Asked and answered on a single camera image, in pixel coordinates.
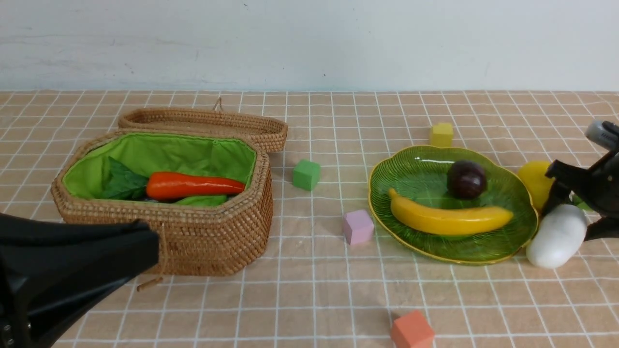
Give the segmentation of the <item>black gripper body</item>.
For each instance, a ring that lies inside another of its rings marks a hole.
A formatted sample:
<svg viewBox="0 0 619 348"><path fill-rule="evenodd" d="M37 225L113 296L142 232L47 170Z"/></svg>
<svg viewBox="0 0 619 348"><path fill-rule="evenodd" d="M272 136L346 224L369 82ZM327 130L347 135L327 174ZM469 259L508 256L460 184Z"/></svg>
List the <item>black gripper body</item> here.
<svg viewBox="0 0 619 348"><path fill-rule="evenodd" d="M589 208L601 216L588 226L585 240L619 237L619 165L618 150L605 154L589 168L575 167L562 161L553 161L546 177L553 179L542 216L567 203L575 194Z"/></svg>

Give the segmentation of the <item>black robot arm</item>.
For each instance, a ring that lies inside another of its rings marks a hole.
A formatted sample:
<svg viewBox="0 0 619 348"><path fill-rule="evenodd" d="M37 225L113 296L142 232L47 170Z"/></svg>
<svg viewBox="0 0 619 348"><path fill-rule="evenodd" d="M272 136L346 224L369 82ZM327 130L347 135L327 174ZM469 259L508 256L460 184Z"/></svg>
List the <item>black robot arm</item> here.
<svg viewBox="0 0 619 348"><path fill-rule="evenodd" d="M139 275L155 236L1 247L3 348L393 348L395 324L432 348L616 348L618 241L586 242L557 270L417 256L380 227L356 246L343 214L367 208L387 153L272 156L265 254L236 275Z"/></svg>

